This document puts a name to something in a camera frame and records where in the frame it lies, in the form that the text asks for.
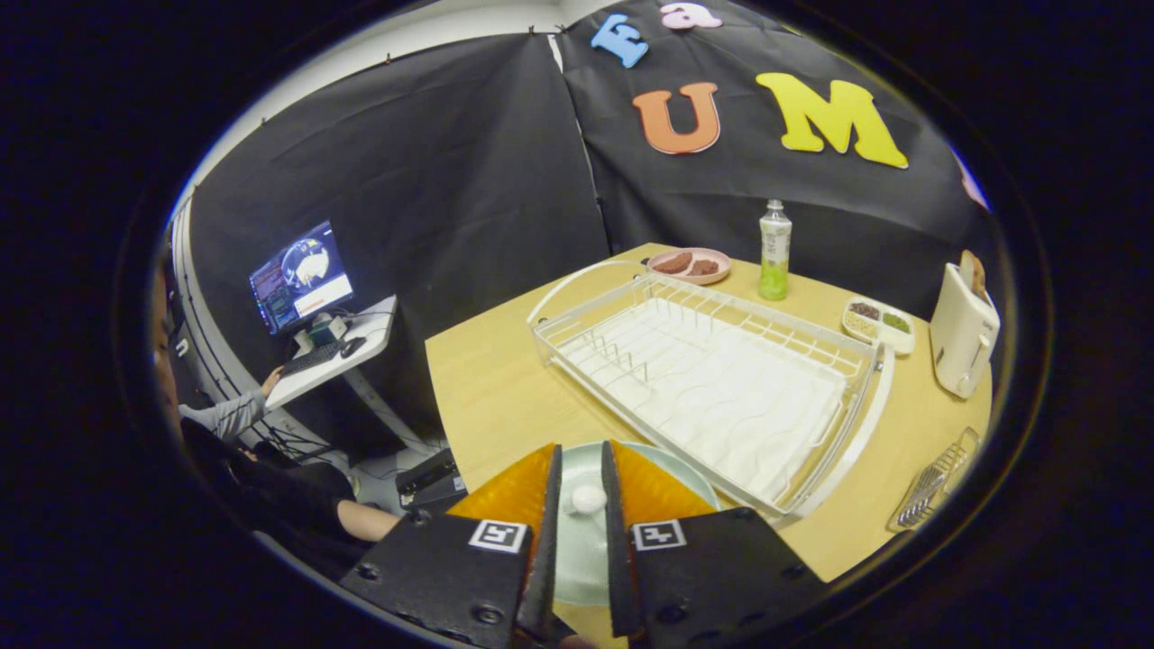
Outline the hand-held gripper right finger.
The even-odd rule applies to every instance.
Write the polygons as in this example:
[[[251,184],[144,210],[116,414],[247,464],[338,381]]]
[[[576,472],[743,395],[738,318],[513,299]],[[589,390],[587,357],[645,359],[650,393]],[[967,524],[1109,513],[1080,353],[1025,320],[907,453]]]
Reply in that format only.
[[[703,498],[619,441],[601,446],[610,633],[755,637],[804,617],[819,579],[750,507]]]

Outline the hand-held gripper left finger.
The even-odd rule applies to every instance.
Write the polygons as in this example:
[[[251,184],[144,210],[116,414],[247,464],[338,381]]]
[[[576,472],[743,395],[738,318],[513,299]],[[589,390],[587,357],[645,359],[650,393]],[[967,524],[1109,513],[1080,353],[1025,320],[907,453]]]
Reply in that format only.
[[[444,513],[409,513],[342,587],[439,644],[544,648],[554,637],[562,455],[545,443]]]

